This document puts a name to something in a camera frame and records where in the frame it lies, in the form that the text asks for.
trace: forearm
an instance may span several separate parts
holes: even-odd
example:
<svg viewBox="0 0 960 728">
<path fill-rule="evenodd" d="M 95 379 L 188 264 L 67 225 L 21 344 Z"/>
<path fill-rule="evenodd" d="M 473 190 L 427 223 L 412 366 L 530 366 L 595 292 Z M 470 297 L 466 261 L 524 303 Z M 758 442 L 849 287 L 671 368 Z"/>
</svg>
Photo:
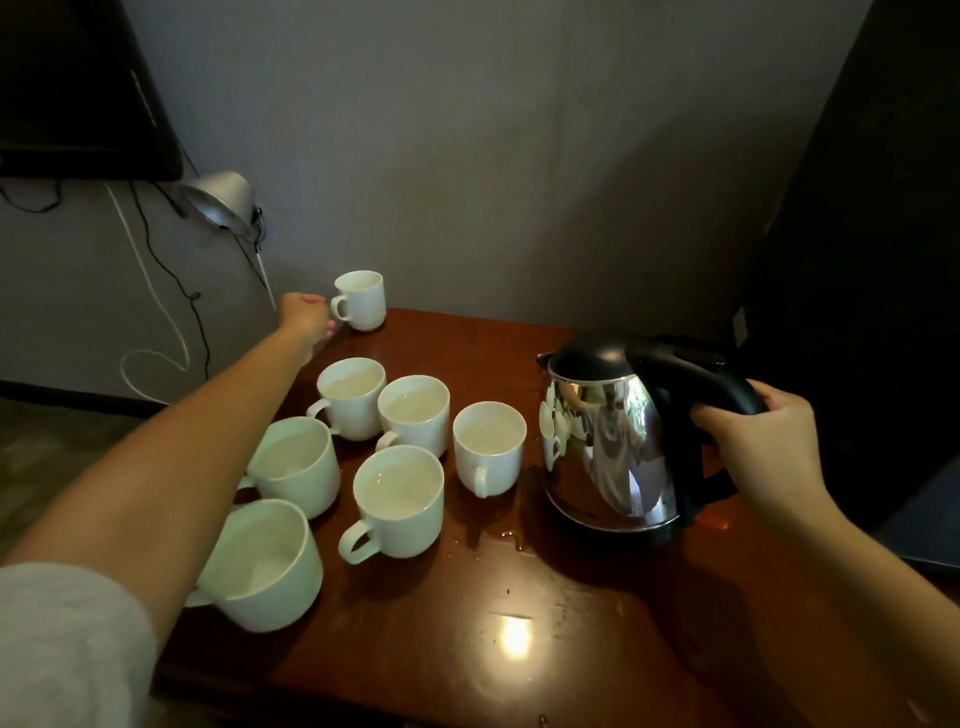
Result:
<svg viewBox="0 0 960 728">
<path fill-rule="evenodd" d="M 960 609 L 832 503 L 779 523 L 907 697 L 935 724 L 956 724 Z"/>
<path fill-rule="evenodd" d="M 77 564 L 112 577 L 144 602 L 163 642 L 308 355 L 301 336 L 278 329 L 87 470 L 8 563 Z"/>
</svg>

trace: hand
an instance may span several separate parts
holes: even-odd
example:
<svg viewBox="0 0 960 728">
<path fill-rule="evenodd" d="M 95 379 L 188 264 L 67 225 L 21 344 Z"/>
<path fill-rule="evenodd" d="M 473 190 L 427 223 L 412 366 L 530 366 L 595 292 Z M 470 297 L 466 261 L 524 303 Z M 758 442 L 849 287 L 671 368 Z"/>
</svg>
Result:
<svg viewBox="0 0 960 728">
<path fill-rule="evenodd" d="M 334 322 L 323 296 L 309 293 L 286 293 L 280 299 L 280 330 L 292 331 L 300 339 L 306 352 L 307 364 L 313 348 L 325 342 L 333 333 Z"/>
<path fill-rule="evenodd" d="M 736 487 L 766 516 L 818 519 L 839 511 L 824 485 L 810 403 L 751 381 L 768 412 L 738 415 L 705 404 L 690 411 L 713 436 Z"/>
</svg>

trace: electric kettle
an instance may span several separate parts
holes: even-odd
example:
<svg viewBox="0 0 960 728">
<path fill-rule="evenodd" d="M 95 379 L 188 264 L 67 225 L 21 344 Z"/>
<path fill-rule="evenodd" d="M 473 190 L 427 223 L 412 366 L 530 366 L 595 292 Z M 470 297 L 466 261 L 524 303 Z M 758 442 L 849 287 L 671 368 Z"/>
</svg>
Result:
<svg viewBox="0 0 960 728">
<path fill-rule="evenodd" d="M 672 533 L 733 495 L 725 470 L 704 475 L 697 401 L 744 415 L 766 410 L 718 354 L 621 330 L 578 334 L 537 361 L 545 371 L 540 441 L 546 492 L 590 528 Z"/>
</svg>

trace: black kettle handle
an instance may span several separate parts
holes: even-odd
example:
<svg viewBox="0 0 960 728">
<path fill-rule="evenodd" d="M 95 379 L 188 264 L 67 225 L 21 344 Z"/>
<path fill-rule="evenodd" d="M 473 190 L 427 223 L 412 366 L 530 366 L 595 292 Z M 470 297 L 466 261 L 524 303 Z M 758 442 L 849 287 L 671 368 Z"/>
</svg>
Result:
<svg viewBox="0 0 960 728">
<path fill-rule="evenodd" d="M 684 522 L 707 503 L 732 496 L 736 488 L 726 470 L 704 478 L 701 442 L 706 435 L 690 419 L 690 407 L 703 402 L 742 415 L 766 412 L 763 399 L 722 357 L 662 344 L 626 351 L 627 361 L 650 393 L 664 430 L 664 448 Z"/>
<path fill-rule="evenodd" d="M 636 366 L 629 354 L 627 360 L 640 378 L 646 381 L 652 377 L 658 386 L 683 395 L 691 403 L 701 401 L 739 415 L 767 411 L 767 405 L 750 382 L 734 374 L 722 358 L 713 354 L 661 345 L 648 352 Z"/>
</svg>

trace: grey sleeve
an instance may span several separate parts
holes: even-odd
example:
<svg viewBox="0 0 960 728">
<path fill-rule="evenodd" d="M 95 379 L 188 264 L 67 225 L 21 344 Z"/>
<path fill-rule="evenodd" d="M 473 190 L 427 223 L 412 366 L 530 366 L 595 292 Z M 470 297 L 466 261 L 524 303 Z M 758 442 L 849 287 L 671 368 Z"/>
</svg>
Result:
<svg viewBox="0 0 960 728">
<path fill-rule="evenodd" d="M 156 662 L 146 608 L 96 571 L 0 569 L 0 725 L 140 725 Z"/>
</svg>

